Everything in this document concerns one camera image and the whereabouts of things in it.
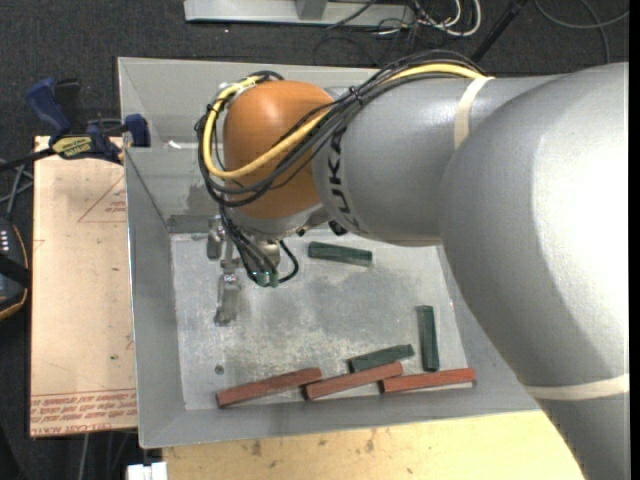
gray metal base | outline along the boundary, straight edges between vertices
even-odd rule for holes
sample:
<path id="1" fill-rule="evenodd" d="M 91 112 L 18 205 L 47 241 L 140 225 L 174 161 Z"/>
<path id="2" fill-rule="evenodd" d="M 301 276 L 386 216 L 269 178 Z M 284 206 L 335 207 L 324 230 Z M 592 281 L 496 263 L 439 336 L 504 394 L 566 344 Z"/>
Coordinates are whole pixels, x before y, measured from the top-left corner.
<path id="1" fill-rule="evenodd" d="M 320 18 L 302 19 L 296 0 L 185 0 L 184 12 L 188 22 L 252 22 L 290 23 L 298 25 L 332 25 L 362 9 L 363 4 L 328 2 Z M 411 16 L 404 5 L 374 4 L 349 22 L 351 26 L 375 27 L 382 20 L 406 20 Z"/>

metal stand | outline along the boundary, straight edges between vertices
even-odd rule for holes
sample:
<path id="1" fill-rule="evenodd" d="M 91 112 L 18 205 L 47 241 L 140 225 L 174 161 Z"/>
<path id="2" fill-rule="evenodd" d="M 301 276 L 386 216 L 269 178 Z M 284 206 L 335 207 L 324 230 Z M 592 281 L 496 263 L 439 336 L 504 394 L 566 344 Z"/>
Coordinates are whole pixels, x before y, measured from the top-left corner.
<path id="1" fill-rule="evenodd" d="M 186 0 L 187 22 L 253 22 L 332 25 L 357 13 L 365 3 L 329 0 Z M 382 20 L 406 17 L 404 5 L 374 4 L 350 21 L 352 26 L 376 26 Z"/>

green block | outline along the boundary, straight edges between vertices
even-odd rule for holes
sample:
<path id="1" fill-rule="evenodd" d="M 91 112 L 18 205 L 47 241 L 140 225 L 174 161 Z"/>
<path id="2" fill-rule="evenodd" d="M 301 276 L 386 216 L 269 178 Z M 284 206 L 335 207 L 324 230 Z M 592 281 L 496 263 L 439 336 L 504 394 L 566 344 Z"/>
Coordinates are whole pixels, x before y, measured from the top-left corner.
<path id="1" fill-rule="evenodd" d="M 347 362 L 349 364 L 349 371 L 351 373 L 355 373 L 361 372 L 362 370 L 368 370 L 369 368 L 375 368 L 376 366 L 382 366 L 383 364 L 393 363 L 400 359 L 406 359 L 413 355 L 414 352 L 411 345 L 396 345 L 395 347 L 376 350 L 369 354 L 352 357 L 351 359 L 348 359 Z"/>
<path id="2" fill-rule="evenodd" d="M 417 311 L 422 345 L 422 368 L 425 372 L 437 372 L 440 369 L 440 355 L 433 307 L 418 306 Z"/>
<path id="3" fill-rule="evenodd" d="M 373 253 L 364 249 L 354 249 L 340 245 L 311 242 L 308 249 L 309 258 L 337 261 L 350 265 L 368 267 L 373 263 Z"/>

cardboard sheet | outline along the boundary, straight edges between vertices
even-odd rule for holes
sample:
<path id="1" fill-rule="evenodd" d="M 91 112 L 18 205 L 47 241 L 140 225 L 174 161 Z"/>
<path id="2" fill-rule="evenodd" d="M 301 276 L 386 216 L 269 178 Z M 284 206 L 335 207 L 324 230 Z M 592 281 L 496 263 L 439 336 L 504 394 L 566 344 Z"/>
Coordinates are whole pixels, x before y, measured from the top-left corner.
<path id="1" fill-rule="evenodd" d="M 50 157 L 34 171 L 29 433 L 134 428 L 124 170 Z"/>

black wire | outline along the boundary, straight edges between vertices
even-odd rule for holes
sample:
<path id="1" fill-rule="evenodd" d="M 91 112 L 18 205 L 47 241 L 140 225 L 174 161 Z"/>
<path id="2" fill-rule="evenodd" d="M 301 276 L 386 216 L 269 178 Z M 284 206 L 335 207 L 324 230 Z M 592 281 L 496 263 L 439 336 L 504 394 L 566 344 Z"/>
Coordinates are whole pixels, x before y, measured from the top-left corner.
<path id="1" fill-rule="evenodd" d="M 629 11 L 627 10 L 626 12 L 624 12 L 621 15 L 617 16 L 616 18 L 613 18 L 613 19 L 608 20 L 608 21 L 603 23 L 601 21 L 600 17 L 598 16 L 598 14 L 593 9 L 593 7 L 591 7 L 591 5 L 589 5 L 589 2 L 587 2 L 586 0 L 578 0 L 578 1 L 585 7 L 585 9 L 587 9 L 587 11 L 589 11 L 589 14 L 591 14 L 591 17 L 593 18 L 593 21 L 595 22 L 594 25 L 575 25 L 575 24 L 572 24 L 572 23 L 565 23 L 564 21 L 561 21 L 561 20 L 551 16 L 550 14 L 548 14 L 540 6 L 540 2 L 538 0 L 533 0 L 533 3 L 535 4 L 536 9 L 538 9 L 538 11 L 540 11 L 540 13 L 545 18 L 547 18 L 552 23 L 555 23 L 556 25 L 560 25 L 562 27 L 571 28 L 571 29 L 578 29 L 578 30 L 592 30 L 592 29 L 596 29 L 597 28 L 598 31 L 600 32 L 600 37 L 602 38 L 602 44 L 604 46 L 605 64 L 609 64 L 611 62 L 611 51 L 609 49 L 609 40 L 607 39 L 607 33 L 605 32 L 604 28 L 607 25 L 611 25 L 613 23 L 616 23 L 616 22 L 620 21 L 621 19 L 623 19 L 624 17 L 626 17 L 629 14 Z"/>
<path id="2" fill-rule="evenodd" d="M 357 88 L 357 93 L 359 94 L 359 96 L 362 97 L 366 97 L 367 99 L 369 98 L 369 96 L 367 96 L 370 92 L 372 92 L 372 94 L 376 95 L 379 93 L 378 88 L 379 87 L 383 87 L 383 89 L 386 90 L 390 90 L 391 88 L 399 85 L 399 84 L 403 84 L 403 83 L 407 83 L 409 81 L 412 80 L 416 80 L 416 79 L 420 79 L 423 78 L 424 75 L 420 74 L 420 75 L 413 75 L 410 77 L 403 77 L 401 79 L 398 80 L 394 80 L 393 82 L 384 84 L 384 86 L 382 85 L 383 82 L 385 80 L 387 80 L 388 78 L 392 77 L 394 74 L 403 71 L 404 69 L 407 69 L 408 67 L 411 67 L 411 65 L 413 63 L 416 63 L 416 65 L 418 64 L 425 64 L 425 63 L 437 63 L 439 62 L 439 60 L 437 58 L 433 58 L 434 54 L 431 54 L 429 52 L 420 52 L 419 54 L 415 54 L 415 55 L 410 55 L 407 57 L 404 57 L 402 59 L 396 60 L 392 63 L 390 63 L 387 67 L 383 68 L 382 70 L 376 72 L 372 77 L 369 78 L 369 80 L 367 80 L 366 82 L 364 82 L 363 84 L 361 84 L 358 88 Z M 477 70 L 476 67 L 470 63 L 468 63 L 467 61 L 463 60 L 462 58 L 460 58 L 460 60 L 448 60 L 448 62 L 453 63 L 453 64 L 458 64 L 458 65 L 462 65 L 465 67 L 468 67 L 469 69 L 474 69 Z M 331 110 L 329 112 L 327 112 L 327 114 L 325 114 L 325 116 L 323 116 L 323 119 L 316 124 L 316 126 L 310 131 L 310 133 L 302 140 L 300 141 L 296 147 L 294 147 L 287 155 L 285 155 L 285 157 L 280 161 L 280 163 L 278 164 L 278 166 L 276 167 L 276 169 L 274 169 L 269 175 L 267 175 L 265 178 L 263 178 L 262 180 L 260 180 L 259 182 L 256 182 L 252 185 L 246 186 L 246 187 L 241 187 L 241 188 L 235 188 L 235 187 L 228 187 L 225 185 L 220 185 L 218 183 L 216 183 L 215 181 L 213 181 L 211 179 L 211 177 L 209 176 L 208 171 L 206 170 L 206 166 L 204 165 L 204 161 L 202 158 L 202 151 L 201 151 L 201 144 L 202 144 L 202 131 L 201 129 L 199 130 L 198 134 L 199 134 L 199 143 L 200 143 L 200 147 L 199 147 L 199 164 L 200 164 L 200 168 L 202 171 L 202 174 L 205 178 L 205 182 L 207 185 L 207 188 L 210 192 L 210 194 L 212 195 L 212 197 L 219 203 L 228 207 L 239 207 L 242 206 L 244 204 L 249 204 L 250 202 L 255 201 L 257 198 L 259 198 L 261 195 L 263 195 L 267 190 L 270 189 L 270 185 L 272 184 L 273 181 L 280 176 L 281 174 L 283 174 L 284 172 L 286 172 L 288 169 L 290 169 L 291 167 L 293 167 L 293 165 L 302 158 L 302 156 L 304 154 L 306 154 L 306 152 L 309 150 L 310 147 L 313 146 L 313 144 L 315 142 L 317 142 L 320 137 L 318 137 L 318 134 L 322 134 L 322 135 L 327 135 L 329 133 L 332 133 L 333 129 L 336 126 L 338 126 L 338 124 L 340 123 L 341 120 L 341 115 L 345 112 L 345 110 L 353 104 L 357 104 L 359 105 L 359 102 L 357 101 L 357 98 L 354 97 L 353 94 L 347 94 L 344 97 L 340 98 L 339 100 L 336 100 L 335 102 L 333 102 L 332 104 L 327 104 L 327 105 L 323 105 L 322 107 L 327 107 L 329 105 L 334 105 L 333 108 L 331 108 Z M 307 115 L 313 115 L 315 112 L 317 112 L 317 110 L 312 110 L 311 112 L 309 112 Z M 301 119 L 293 128 L 292 130 L 290 130 L 286 135 L 289 135 L 292 131 L 294 131 L 295 129 L 297 129 L 297 127 L 300 126 L 300 124 L 302 122 L 305 121 L 305 118 Z M 253 192 L 253 194 L 243 200 L 234 200 L 234 201 L 227 201 L 225 200 L 221 195 L 217 194 L 216 192 L 221 192 L 221 193 L 226 193 L 226 194 L 240 194 L 240 193 L 250 193 Z"/>
<path id="3" fill-rule="evenodd" d="M 275 78 L 276 80 L 284 80 L 284 77 L 280 73 L 269 70 L 256 71 L 255 73 L 251 73 L 249 76 L 262 76 L 266 78 Z"/>
<path id="4" fill-rule="evenodd" d="M 13 205 L 16 202 L 16 196 L 18 195 L 18 189 L 20 187 L 20 181 L 22 180 L 22 174 L 24 173 L 26 165 L 22 164 L 18 169 L 18 173 L 16 174 L 13 180 L 13 186 L 11 187 L 11 195 L 9 197 L 9 202 L 7 203 L 7 211 L 6 218 L 11 218 L 11 213 L 13 212 Z"/>
<path id="5" fill-rule="evenodd" d="M 289 274 L 287 274 L 285 277 L 280 279 L 280 284 L 282 284 L 282 283 L 286 283 L 287 281 L 293 279 L 296 276 L 296 274 L 300 270 L 300 265 L 298 263 L 297 258 L 294 256 L 291 250 L 287 247 L 287 244 L 284 243 L 284 240 L 280 240 L 278 243 L 280 244 L 280 247 L 282 247 L 282 250 L 286 253 L 286 255 L 289 256 L 291 263 L 293 263 L 293 270 Z"/>
<path id="6" fill-rule="evenodd" d="M 55 155 L 56 152 L 53 149 L 47 148 L 42 151 L 36 151 L 35 153 L 29 153 L 22 158 L 17 158 L 16 160 L 9 160 L 6 163 L 0 164 L 0 172 L 8 171 L 9 169 L 13 169 L 14 167 L 19 167 L 24 164 L 28 164 L 30 162 L 35 162 L 36 160 L 40 160 L 42 158 L 46 158 L 51 155 Z"/>
<path id="7" fill-rule="evenodd" d="M 376 67 L 380 67 L 380 61 L 376 58 L 376 56 L 369 51 L 367 48 L 365 48 L 361 43 L 359 43 L 358 41 L 356 41 L 355 39 L 352 39 L 350 37 L 346 37 L 346 36 L 329 36 L 329 37 L 325 37 L 324 39 L 321 39 L 318 43 L 316 43 L 316 45 L 313 48 L 313 52 L 312 52 L 312 59 L 313 59 L 313 64 L 315 66 L 325 66 L 326 64 L 320 64 L 318 62 L 318 52 L 320 51 L 320 48 L 322 46 L 324 46 L 327 43 L 330 43 L 331 41 L 344 41 L 346 43 L 349 44 L 353 44 L 354 46 L 357 46 L 358 49 L 364 53 L 367 57 L 369 57 L 373 63 L 374 66 Z"/>
<path id="8" fill-rule="evenodd" d="M 335 28 L 338 27 L 342 27 L 343 25 L 346 25 L 347 23 L 355 20 L 358 16 L 360 16 L 361 14 L 363 14 L 365 11 L 367 11 L 372 5 L 376 4 L 377 2 L 379 2 L 380 0 L 370 0 L 369 2 L 367 2 L 363 7 L 361 7 L 358 11 L 354 12 L 351 16 L 348 16 L 346 18 L 344 18 L 343 20 L 338 21 L 337 23 L 334 23 L 332 25 L 329 25 L 327 27 L 327 30 L 333 30 Z"/>
<path id="9" fill-rule="evenodd" d="M 120 443 L 120 446 L 118 447 L 118 451 L 116 452 L 116 456 L 113 459 L 113 464 L 111 465 L 111 476 L 113 477 L 114 473 L 116 472 L 116 469 L 118 468 L 119 464 L 118 462 L 120 461 L 120 457 L 122 457 L 122 452 L 124 452 L 124 447 L 127 444 L 127 441 L 129 440 L 129 436 L 131 434 L 129 434 L 128 432 L 125 433 L 124 438 L 122 439 L 122 442 Z"/>

